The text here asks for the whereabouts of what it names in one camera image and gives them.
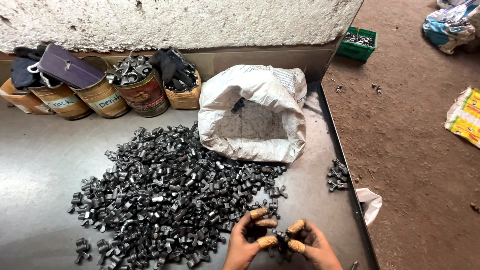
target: label reading dent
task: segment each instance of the label reading dent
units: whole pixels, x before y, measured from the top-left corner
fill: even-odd
[[[115,104],[117,103],[118,101],[122,100],[123,98],[121,97],[120,93],[115,91],[115,93],[113,95],[111,95],[110,97],[108,98],[104,98],[102,100],[99,100],[97,102],[92,102],[92,103],[89,103],[88,105],[90,105],[90,107],[92,107],[92,109],[94,110],[101,110],[101,109],[104,109],[112,104]]]

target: yellow printed packet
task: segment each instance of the yellow printed packet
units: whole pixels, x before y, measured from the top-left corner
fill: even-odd
[[[468,87],[447,113],[445,128],[480,148],[480,90]]]

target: tin can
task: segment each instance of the tin can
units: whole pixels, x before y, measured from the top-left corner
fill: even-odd
[[[31,114],[54,114],[55,112],[45,105],[34,93],[30,92],[26,95],[15,95],[15,87],[12,84],[12,79],[8,79],[0,87],[0,96],[11,102],[17,108],[26,113]]]
[[[140,116],[154,117],[170,106],[162,82],[158,72],[153,69],[142,81],[131,85],[115,85],[115,88]]]
[[[182,109],[182,110],[196,110],[200,108],[200,92],[202,91],[202,81],[198,71],[195,70],[195,75],[198,78],[198,86],[193,88],[191,91],[185,91],[182,93],[175,93],[165,88],[167,93],[168,100],[172,109]]]
[[[39,99],[49,106],[54,112],[63,116],[67,120],[77,120],[83,118],[93,111],[90,107],[73,93],[73,91],[64,83],[54,88],[47,86],[29,87]]]
[[[110,69],[107,61],[98,56],[85,56],[82,58],[82,61],[102,72]],[[130,110],[130,107],[120,93],[113,85],[108,83],[106,74],[91,86],[82,89],[70,86],[70,89],[103,118],[117,118],[128,113]]]

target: stainless steel table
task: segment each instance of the stainless steel table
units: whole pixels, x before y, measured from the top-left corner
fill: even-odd
[[[379,269],[351,179],[348,191],[328,191],[326,175],[335,158],[344,159],[323,90],[319,83],[309,86],[304,108],[307,120],[305,153],[288,165],[277,178],[285,184],[288,199],[279,199],[279,230],[300,218],[308,218],[325,233],[344,269],[358,261],[359,270]],[[82,178],[101,176],[113,163],[104,155],[116,144],[128,142],[139,126],[152,130],[167,125],[191,126],[198,111],[172,110],[154,118],[131,111],[108,120],[93,114],[77,121],[58,115],[29,115],[7,108],[0,98],[0,269],[97,270],[96,242],[111,240],[113,232],[100,233],[80,226],[76,214],[67,214],[72,194],[80,191]],[[260,191],[255,200],[267,195]],[[85,237],[92,244],[90,261],[80,266],[75,240]],[[220,269],[227,245],[219,243],[210,252],[210,262],[197,269]],[[167,264],[164,269],[187,269]],[[308,269],[306,260],[295,254],[291,263],[278,265],[261,252],[250,269]]]

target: rusty red tin can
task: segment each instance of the rusty red tin can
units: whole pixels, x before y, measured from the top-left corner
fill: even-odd
[[[163,83],[158,82],[162,80],[153,69],[142,81],[131,85],[115,85],[115,88],[140,116],[154,117],[165,112],[170,106]]]

